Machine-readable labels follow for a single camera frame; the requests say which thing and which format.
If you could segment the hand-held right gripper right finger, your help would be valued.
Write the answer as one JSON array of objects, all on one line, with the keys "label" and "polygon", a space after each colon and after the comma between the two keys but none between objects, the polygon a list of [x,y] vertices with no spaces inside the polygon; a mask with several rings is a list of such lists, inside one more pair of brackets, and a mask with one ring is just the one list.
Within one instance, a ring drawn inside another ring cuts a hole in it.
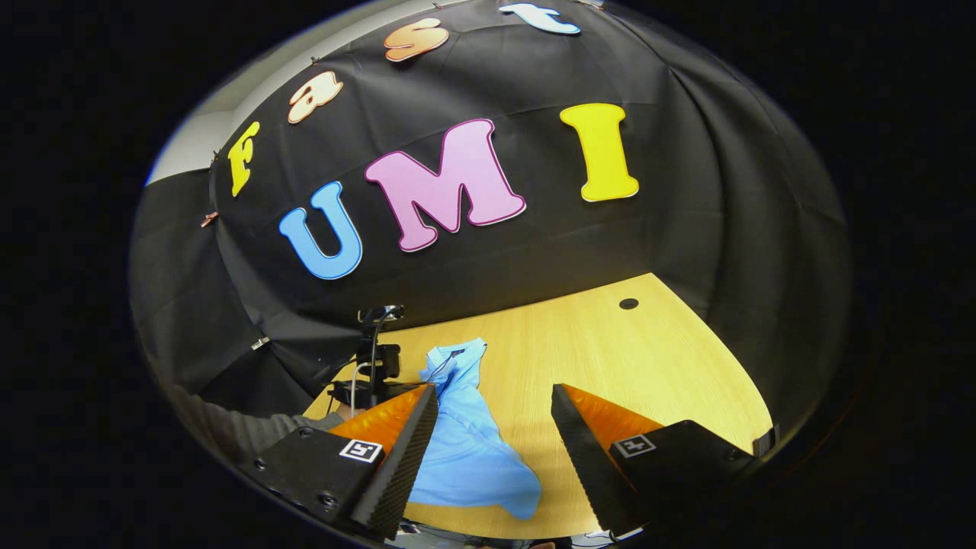
[{"label": "hand-held right gripper right finger", "polygon": [[599,527],[614,535],[690,522],[756,460],[691,419],[659,424],[568,384],[552,387],[551,416]]}]

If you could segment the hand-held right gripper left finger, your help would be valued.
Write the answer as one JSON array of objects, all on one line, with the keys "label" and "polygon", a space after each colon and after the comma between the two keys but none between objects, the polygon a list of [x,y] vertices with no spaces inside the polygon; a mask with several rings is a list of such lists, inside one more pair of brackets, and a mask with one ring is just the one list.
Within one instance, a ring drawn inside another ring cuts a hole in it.
[{"label": "hand-held right gripper left finger", "polygon": [[435,431],[435,386],[421,384],[329,430],[302,427],[240,470],[322,525],[394,539]]}]

